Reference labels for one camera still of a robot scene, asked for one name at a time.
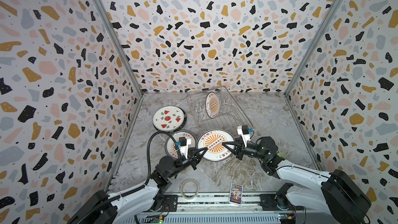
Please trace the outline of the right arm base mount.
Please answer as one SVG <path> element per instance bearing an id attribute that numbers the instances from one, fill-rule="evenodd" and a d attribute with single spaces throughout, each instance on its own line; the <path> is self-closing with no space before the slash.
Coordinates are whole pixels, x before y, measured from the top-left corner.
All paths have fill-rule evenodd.
<path id="1" fill-rule="evenodd" d="M 285 183 L 277 192 L 260 194 L 259 205 L 263 211 L 303 211 L 303 206 L 292 205 L 287 198 L 287 191 L 293 187 L 292 183 Z"/>

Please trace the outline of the brown rimmed cream plate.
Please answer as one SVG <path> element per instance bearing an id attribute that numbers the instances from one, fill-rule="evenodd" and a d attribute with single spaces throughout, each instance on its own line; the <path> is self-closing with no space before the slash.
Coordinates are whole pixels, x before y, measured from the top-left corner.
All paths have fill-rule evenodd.
<path id="1" fill-rule="evenodd" d="M 160 127 L 162 131 L 175 132 L 180 130 L 186 123 L 187 116 L 185 112 L 178 107 L 167 107 L 160 118 Z"/>

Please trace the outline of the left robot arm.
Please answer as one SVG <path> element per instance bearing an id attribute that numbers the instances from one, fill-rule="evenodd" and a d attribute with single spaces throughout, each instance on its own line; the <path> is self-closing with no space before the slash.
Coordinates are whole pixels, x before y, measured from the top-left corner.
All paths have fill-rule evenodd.
<path id="1" fill-rule="evenodd" d="M 147 144 L 146 180 L 136 186 L 116 193 L 96 192 L 68 221 L 69 224 L 119 224 L 148 210 L 158 210 L 163 204 L 164 193 L 171 186 L 171 177 L 176 177 L 188 167 L 197 169 L 208 148 L 188 148 L 187 153 L 178 159 L 164 156 L 151 171 L 150 146 L 152 139 L 165 134 L 177 144 L 173 136 L 164 131 L 154 133 Z"/>

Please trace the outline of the orange sunburst plate front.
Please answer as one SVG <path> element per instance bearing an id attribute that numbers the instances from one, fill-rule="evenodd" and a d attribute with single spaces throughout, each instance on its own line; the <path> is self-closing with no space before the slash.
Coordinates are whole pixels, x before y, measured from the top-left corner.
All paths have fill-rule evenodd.
<path id="1" fill-rule="evenodd" d="M 165 143 L 165 152 L 168 156 L 173 159 L 178 159 L 178 152 L 185 158 L 188 157 L 188 149 L 196 148 L 197 137 L 190 131 L 177 131 L 173 135 L 173 138 L 177 142 L 177 148 L 175 148 L 174 142 L 168 138 Z"/>

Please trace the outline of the watermelon pattern plate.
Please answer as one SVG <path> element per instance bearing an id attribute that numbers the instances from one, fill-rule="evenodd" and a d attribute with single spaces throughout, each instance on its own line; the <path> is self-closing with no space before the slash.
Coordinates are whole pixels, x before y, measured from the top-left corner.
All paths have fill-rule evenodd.
<path id="1" fill-rule="evenodd" d="M 174 132 L 186 123 L 186 113 L 179 107 L 166 106 L 159 109 L 153 116 L 153 126 L 159 131 Z"/>

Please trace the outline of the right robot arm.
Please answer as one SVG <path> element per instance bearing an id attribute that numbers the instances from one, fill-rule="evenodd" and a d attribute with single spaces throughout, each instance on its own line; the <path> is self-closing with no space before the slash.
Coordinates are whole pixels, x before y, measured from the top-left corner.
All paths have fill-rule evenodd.
<path id="1" fill-rule="evenodd" d="M 367 212 L 372 203 L 345 172 L 318 171 L 290 162 L 269 136 L 256 144 L 238 138 L 223 146 L 239 160 L 243 156 L 258 159 L 267 175 L 285 181 L 272 200 L 279 209 L 302 206 L 331 215 L 340 224 L 370 223 Z"/>

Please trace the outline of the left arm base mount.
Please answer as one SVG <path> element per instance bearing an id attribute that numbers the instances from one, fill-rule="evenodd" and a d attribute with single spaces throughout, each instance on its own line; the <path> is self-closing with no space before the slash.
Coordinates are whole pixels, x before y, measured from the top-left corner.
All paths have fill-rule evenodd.
<path id="1" fill-rule="evenodd" d="M 177 194 L 159 195 L 154 198 L 154 203 L 150 208 L 151 211 L 166 210 L 167 212 L 176 212 L 178 203 Z"/>

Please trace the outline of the orange sunburst plate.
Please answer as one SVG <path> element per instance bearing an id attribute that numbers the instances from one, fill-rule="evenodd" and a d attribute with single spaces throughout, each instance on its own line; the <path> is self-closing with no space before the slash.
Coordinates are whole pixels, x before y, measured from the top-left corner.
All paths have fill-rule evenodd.
<path id="1" fill-rule="evenodd" d="M 206 96 L 205 109 L 209 118 L 213 119 L 219 115 L 220 100 L 215 92 L 210 92 Z"/>
<path id="2" fill-rule="evenodd" d="M 190 131 L 177 131 L 173 135 L 173 138 L 177 142 L 177 148 L 175 148 L 174 142 L 168 138 L 165 143 L 165 152 L 168 156 L 173 159 L 178 159 L 178 152 L 185 158 L 188 157 L 188 149 L 196 148 L 197 137 Z"/>
<path id="3" fill-rule="evenodd" d="M 223 146 L 224 142 L 234 142 L 233 135 L 222 129 L 210 130 L 198 138 L 197 149 L 207 148 L 203 156 L 207 161 L 223 161 L 232 155 L 231 151 Z"/>

